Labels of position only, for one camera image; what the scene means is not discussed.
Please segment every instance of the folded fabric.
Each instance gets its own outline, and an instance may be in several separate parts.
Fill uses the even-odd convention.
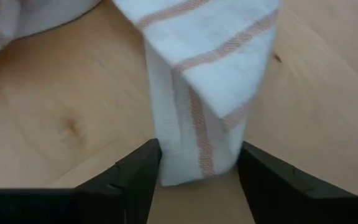
[[[59,26],[100,0],[0,0],[0,50],[11,40]]]
[[[279,0],[114,0],[143,33],[162,185],[230,169]]]

